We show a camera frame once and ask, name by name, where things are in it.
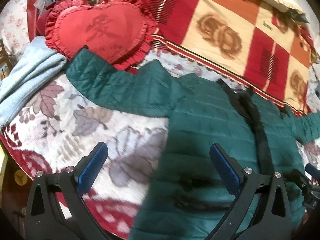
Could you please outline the small-flower white bed sheet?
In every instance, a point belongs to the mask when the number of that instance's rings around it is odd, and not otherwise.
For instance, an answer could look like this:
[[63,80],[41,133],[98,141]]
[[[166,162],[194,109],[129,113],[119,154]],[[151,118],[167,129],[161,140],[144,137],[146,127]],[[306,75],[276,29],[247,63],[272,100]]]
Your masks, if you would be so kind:
[[138,69],[143,65],[158,60],[161,65],[174,77],[180,77],[188,74],[195,74],[210,81],[222,79],[229,87],[236,90],[246,90],[247,87],[238,81],[233,81],[230,77],[219,74],[217,71],[207,68],[205,65],[190,61],[188,58],[174,55],[171,52],[163,50],[151,50],[144,57],[143,61],[137,64]]

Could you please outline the white floral red-bordered blanket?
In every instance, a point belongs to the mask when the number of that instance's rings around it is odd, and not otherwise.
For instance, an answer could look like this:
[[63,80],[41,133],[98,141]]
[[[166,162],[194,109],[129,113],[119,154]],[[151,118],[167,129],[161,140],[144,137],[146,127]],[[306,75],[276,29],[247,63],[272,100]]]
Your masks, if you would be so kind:
[[42,87],[3,132],[13,159],[29,176],[75,165],[100,141],[108,158],[85,204],[98,223],[129,239],[167,142],[169,120],[94,104],[60,75]]

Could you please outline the dark red garment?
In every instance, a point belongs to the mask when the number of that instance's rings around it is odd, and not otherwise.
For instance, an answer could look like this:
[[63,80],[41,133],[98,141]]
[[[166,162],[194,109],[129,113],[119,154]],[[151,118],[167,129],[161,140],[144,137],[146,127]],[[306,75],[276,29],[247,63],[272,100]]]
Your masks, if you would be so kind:
[[90,0],[63,0],[55,1],[50,3],[45,7],[45,12],[43,12],[36,20],[36,30],[37,36],[44,36],[46,31],[46,25],[49,18],[49,14],[54,11],[55,13],[61,13],[65,9],[74,6],[80,6],[88,4]]

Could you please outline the green quilted puffer jacket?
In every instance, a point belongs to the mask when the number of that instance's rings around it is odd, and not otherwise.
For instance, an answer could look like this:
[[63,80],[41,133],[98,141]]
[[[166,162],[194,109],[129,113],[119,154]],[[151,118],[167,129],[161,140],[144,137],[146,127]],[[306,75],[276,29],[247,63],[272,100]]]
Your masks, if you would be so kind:
[[129,239],[204,239],[233,197],[210,161],[218,143],[261,174],[302,169],[297,144],[319,138],[319,114],[295,116],[248,91],[195,74],[171,76],[157,60],[137,74],[82,49],[69,62],[71,84],[98,106],[168,118],[168,137]]

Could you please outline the light blue folded cloth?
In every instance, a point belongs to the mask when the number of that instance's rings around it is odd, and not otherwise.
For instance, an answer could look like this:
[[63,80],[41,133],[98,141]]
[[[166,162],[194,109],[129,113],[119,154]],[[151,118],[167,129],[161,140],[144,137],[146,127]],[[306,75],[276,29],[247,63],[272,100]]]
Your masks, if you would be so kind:
[[9,124],[30,98],[66,64],[67,58],[35,37],[10,74],[1,80],[1,127]]

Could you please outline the red yellow checkered rose quilt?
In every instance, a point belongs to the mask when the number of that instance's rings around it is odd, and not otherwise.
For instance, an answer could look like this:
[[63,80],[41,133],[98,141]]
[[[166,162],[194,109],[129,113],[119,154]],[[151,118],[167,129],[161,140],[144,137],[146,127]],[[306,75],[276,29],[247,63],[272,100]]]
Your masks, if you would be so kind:
[[252,86],[296,115],[308,113],[309,69],[318,56],[306,24],[292,11],[263,0],[141,1],[157,22],[154,50]]

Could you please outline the red heart-shaped ruffled pillow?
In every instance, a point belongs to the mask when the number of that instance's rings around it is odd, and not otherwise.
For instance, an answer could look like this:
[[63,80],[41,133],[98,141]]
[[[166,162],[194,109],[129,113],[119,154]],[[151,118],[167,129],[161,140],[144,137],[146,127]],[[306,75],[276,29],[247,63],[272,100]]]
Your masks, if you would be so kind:
[[84,47],[118,70],[140,63],[151,49],[157,23],[140,0],[113,0],[52,11],[46,25],[49,48],[67,59]]

